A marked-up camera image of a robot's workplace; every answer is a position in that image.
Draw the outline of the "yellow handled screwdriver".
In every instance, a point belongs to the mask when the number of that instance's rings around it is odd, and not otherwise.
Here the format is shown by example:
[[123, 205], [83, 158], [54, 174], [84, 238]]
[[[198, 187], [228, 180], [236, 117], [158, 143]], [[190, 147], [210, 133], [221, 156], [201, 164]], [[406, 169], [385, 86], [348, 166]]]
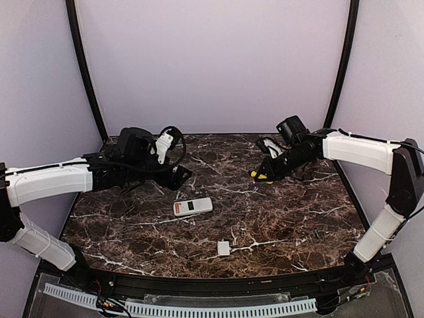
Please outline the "yellow handled screwdriver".
[[259, 174], [254, 170], [250, 171], [250, 177], [253, 178], [255, 182], [265, 182], [266, 184], [273, 184], [273, 181], [270, 181], [266, 175]]

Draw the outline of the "white remote control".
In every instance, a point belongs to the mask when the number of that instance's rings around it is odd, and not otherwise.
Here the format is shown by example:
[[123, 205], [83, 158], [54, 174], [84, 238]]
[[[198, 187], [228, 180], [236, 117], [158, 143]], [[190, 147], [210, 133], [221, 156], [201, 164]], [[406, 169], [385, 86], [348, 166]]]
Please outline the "white remote control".
[[185, 217], [189, 215], [195, 215], [198, 213], [208, 213], [213, 210], [213, 203], [210, 197], [175, 202], [172, 205], [173, 212], [174, 212], [174, 205], [176, 203], [181, 204], [181, 210], [182, 210], [181, 214], [176, 217]]

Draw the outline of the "white battery cover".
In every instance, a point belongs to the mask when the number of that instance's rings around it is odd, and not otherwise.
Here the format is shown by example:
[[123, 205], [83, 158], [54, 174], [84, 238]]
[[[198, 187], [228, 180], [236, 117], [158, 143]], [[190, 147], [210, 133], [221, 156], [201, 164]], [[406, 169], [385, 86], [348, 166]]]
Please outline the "white battery cover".
[[222, 240], [217, 242], [217, 254], [219, 256], [231, 255], [231, 247], [229, 241]]

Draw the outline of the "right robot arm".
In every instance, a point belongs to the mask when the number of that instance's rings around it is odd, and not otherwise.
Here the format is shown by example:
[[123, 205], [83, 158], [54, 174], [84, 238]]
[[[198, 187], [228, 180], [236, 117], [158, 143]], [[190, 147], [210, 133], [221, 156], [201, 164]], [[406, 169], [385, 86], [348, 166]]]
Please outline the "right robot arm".
[[297, 168], [324, 159], [364, 166], [390, 177], [384, 207], [344, 258], [341, 280], [352, 285], [366, 275], [377, 253], [421, 212], [418, 203], [423, 197], [423, 151], [410, 138], [383, 140], [330, 128], [311, 132], [297, 115], [276, 128], [288, 148], [271, 138], [258, 139], [256, 144], [266, 156], [250, 174], [256, 182], [280, 181]]

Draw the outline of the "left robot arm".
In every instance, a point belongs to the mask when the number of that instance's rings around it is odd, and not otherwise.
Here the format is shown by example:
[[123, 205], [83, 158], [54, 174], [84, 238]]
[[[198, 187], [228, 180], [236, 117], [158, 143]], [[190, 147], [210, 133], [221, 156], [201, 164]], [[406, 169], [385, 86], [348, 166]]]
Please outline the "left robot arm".
[[168, 126], [158, 136], [124, 128], [112, 150], [32, 168], [1, 165], [1, 242], [10, 242], [63, 272], [85, 268], [79, 249], [53, 237], [25, 216], [20, 206], [68, 193], [103, 191], [146, 180], [178, 190], [192, 175], [182, 132]]

